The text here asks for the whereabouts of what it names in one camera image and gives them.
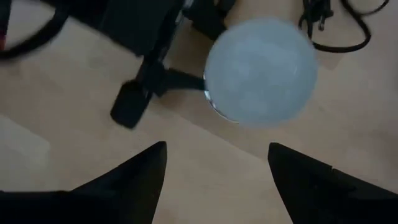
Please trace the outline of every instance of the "light wood floor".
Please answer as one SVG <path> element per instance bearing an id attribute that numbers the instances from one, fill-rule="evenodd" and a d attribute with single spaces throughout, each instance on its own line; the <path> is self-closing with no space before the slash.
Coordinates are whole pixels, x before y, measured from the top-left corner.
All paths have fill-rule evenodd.
<path id="1" fill-rule="evenodd" d="M 351 0 L 372 9 L 380 0 Z M 358 26 L 332 0 L 336 16 L 315 38 L 362 41 Z M 228 24 L 259 16 L 297 23 L 298 0 L 238 0 Z M 276 141 L 398 193 L 398 2 L 366 21 L 370 45 L 344 55 L 319 53 L 313 98 L 298 118 L 248 129 L 220 118 L 203 93 L 154 100 L 139 126 L 109 117 L 122 82 L 141 60 L 69 20 L 39 53 L 0 67 L 0 189 L 72 189 L 167 141 L 167 173 L 154 223 L 291 223 L 266 161 Z M 15 1 L 10 39 L 36 30 L 51 10 Z M 201 75 L 211 42 L 187 22 L 168 64 Z"/>

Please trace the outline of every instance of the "black strap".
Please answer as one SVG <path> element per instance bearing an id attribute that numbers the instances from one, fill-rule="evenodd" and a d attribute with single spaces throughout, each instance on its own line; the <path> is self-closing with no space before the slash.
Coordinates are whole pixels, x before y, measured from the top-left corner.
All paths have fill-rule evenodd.
<path id="1" fill-rule="evenodd" d="M 18 43 L 17 45 L 0 51 L 0 62 L 12 60 L 21 56 L 25 56 L 39 47 L 49 43 L 62 30 L 63 25 L 68 19 L 68 10 L 58 8 L 55 10 L 53 18 L 49 20 L 39 31 L 28 39 Z"/>

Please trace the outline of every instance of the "black mount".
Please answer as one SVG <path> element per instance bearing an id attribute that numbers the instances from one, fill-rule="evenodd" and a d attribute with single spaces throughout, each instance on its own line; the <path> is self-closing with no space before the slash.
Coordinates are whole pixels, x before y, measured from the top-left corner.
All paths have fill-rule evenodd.
<path id="1" fill-rule="evenodd" d="M 163 60 L 183 17 L 193 22 L 193 27 L 211 40 L 216 40 L 225 30 L 223 19 L 235 0 L 194 0 L 189 6 L 176 1 L 164 18 L 155 47 L 144 56 L 137 77 L 123 84 L 111 110 L 111 117 L 126 128 L 134 128 L 144 114 L 153 94 L 161 97 L 169 90 L 205 90 L 205 81 L 194 75 L 165 68 Z"/>

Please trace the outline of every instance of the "glass globe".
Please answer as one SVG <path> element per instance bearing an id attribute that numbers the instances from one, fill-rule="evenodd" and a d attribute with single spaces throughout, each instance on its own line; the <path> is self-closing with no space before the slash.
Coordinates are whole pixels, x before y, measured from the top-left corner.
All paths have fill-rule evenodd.
<path id="1" fill-rule="evenodd" d="M 254 19 L 215 42 L 205 67 L 205 95 L 231 121 L 274 126 L 305 106 L 317 72 L 315 49 L 293 24 Z"/>

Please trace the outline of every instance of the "black object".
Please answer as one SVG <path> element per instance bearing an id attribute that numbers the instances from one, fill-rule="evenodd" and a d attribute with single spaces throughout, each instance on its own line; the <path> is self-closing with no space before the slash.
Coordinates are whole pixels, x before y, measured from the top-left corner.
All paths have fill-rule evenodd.
<path id="1" fill-rule="evenodd" d="M 303 22 L 305 21 L 307 23 L 307 34 L 310 39 L 312 39 L 313 24 L 316 22 L 320 22 L 318 29 L 320 31 L 323 31 L 325 29 L 326 19 L 333 16 L 330 1 L 331 0 L 303 0 L 304 13 L 298 22 L 298 26 L 302 28 Z M 384 0 L 381 6 L 371 12 L 358 12 L 352 7 L 352 5 L 349 3 L 349 0 L 340 0 L 340 3 L 360 26 L 360 28 L 364 32 L 365 40 L 358 45 L 349 47 L 329 47 L 314 42 L 314 47 L 318 50 L 330 53 L 349 53 L 360 50 L 367 46 L 371 40 L 372 35 L 368 25 L 366 25 L 366 23 L 363 21 L 363 17 L 370 16 L 381 11 L 387 6 L 389 0 Z"/>
<path id="2" fill-rule="evenodd" d="M 294 224 L 397 223 L 398 195 L 281 144 L 268 161 Z"/>
<path id="3" fill-rule="evenodd" d="M 0 192 L 0 223 L 152 223 L 167 162 L 158 142 L 70 192 Z"/>

